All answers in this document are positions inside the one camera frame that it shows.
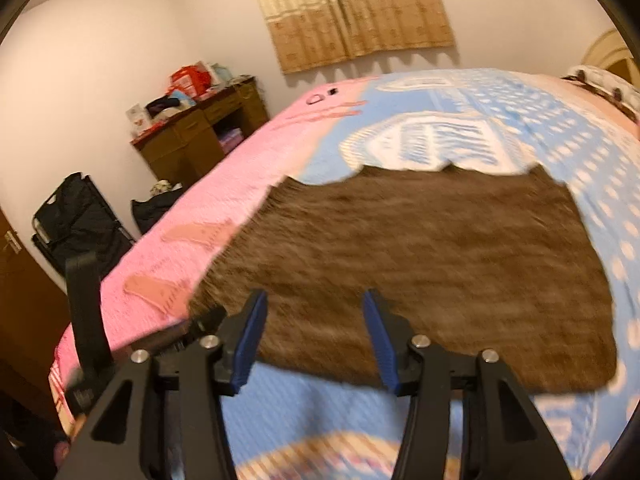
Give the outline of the cream wooden headboard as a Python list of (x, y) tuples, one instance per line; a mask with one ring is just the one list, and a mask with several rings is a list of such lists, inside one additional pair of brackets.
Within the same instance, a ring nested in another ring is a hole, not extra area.
[(636, 88), (639, 87), (639, 67), (622, 35), (615, 28), (605, 32), (589, 47), (582, 62), (603, 68)]

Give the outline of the brown striped knit sweater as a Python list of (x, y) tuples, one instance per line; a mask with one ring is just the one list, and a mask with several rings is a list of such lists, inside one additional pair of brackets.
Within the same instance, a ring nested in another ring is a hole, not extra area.
[(585, 392), (615, 375), (613, 299), (565, 185), (544, 168), (491, 176), (361, 169), (325, 185), (285, 179), (212, 261), (192, 315), (268, 295), (259, 356), (375, 385), (361, 300), (374, 288), (453, 352), (495, 349), (531, 392)]

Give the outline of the pink and blue blanket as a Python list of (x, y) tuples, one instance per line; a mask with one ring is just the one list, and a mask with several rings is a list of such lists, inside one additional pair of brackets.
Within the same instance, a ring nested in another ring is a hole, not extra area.
[[(576, 476), (604, 461), (639, 401), (639, 143), (636, 126), (568, 82), (502, 70), (420, 72), (324, 84), (259, 128), (142, 236), (102, 284), (108, 341), (174, 320), (220, 252), (285, 177), (307, 184), (362, 166), (516, 174), (541, 165), (567, 184), (614, 300), (617, 370), (590, 394), (538, 396)], [(381, 478), (407, 405), (386, 393), (254, 368), (224, 404), (244, 478)]]

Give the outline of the brown wooden door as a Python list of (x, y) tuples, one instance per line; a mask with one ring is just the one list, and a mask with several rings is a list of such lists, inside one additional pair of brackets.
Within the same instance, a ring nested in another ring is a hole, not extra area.
[(49, 373), (68, 325), (67, 300), (1, 220), (1, 390), (54, 426)]

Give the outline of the beige patterned curtain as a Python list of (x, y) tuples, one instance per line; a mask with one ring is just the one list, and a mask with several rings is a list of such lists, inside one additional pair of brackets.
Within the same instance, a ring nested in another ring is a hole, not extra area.
[(378, 52), (454, 45), (442, 0), (258, 2), (287, 75)]

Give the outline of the brown wooden desk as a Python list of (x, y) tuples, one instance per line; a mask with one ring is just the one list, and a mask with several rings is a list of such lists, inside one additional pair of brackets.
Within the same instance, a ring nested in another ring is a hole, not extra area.
[(221, 143), (225, 128), (239, 129), (246, 140), (266, 122), (269, 114), (257, 79), (245, 76), (137, 136), (131, 145), (158, 180), (190, 188), (227, 156)]

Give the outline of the white photo card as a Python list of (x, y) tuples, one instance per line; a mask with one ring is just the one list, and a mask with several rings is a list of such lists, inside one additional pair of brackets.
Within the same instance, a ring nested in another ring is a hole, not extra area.
[(126, 117), (131, 122), (136, 134), (144, 133), (152, 127), (152, 120), (146, 109), (140, 104), (136, 104), (126, 110)]

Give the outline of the red gift box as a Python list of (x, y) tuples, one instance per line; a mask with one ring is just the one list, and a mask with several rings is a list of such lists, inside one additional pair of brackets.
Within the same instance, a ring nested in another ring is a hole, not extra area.
[(209, 90), (212, 77), (198, 65), (183, 66), (170, 76), (172, 88), (179, 89), (191, 99), (198, 99)]

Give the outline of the black bag on floor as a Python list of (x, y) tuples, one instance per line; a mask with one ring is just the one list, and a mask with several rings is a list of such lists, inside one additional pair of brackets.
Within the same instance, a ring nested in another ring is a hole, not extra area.
[(183, 188), (155, 195), (145, 202), (131, 201), (131, 214), (142, 235), (149, 232), (184, 193)]

